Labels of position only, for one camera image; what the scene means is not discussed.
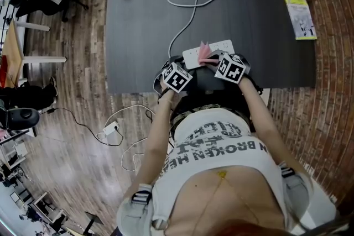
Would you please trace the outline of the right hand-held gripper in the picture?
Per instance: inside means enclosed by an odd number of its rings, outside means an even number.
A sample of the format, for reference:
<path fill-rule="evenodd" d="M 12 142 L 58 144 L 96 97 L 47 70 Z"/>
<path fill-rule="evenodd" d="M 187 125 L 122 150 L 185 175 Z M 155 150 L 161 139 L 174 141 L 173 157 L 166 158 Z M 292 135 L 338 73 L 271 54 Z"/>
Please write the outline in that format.
<path fill-rule="evenodd" d="M 241 54 L 230 54 L 216 50 L 202 57 L 203 65 L 210 65 L 214 77 L 232 83 L 239 83 L 244 75 L 248 75 L 251 66 Z"/>

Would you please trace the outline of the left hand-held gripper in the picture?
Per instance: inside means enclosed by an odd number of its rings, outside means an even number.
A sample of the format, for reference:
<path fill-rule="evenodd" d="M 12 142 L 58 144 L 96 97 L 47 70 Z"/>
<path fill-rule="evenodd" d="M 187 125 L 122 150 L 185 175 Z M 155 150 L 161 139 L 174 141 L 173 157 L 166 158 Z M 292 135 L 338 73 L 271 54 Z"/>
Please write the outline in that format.
<path fill-rule="evenodd" d="M 172 56 L 157 73 L 153 90 L 161 94 L 163 91 L 160 83 L 162 82 L 176 93 L 180 93 L 191 80 L 192 75 L 185 69 L 183 57 Z"/>

